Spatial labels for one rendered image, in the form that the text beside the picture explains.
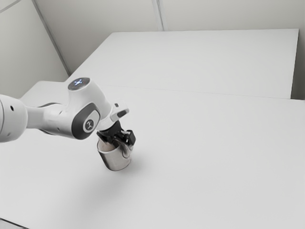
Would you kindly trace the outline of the silver metal mug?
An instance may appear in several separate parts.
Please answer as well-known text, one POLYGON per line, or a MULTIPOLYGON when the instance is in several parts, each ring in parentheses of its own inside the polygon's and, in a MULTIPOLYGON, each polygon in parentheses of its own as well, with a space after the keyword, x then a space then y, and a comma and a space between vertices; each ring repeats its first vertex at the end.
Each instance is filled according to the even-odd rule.
POLYGON ((119 171, 126 168, 132 160, 132 149, 124 143, 114 141, 107 143, 99 139, 97 150, 105 166, 111 171, 119 171))

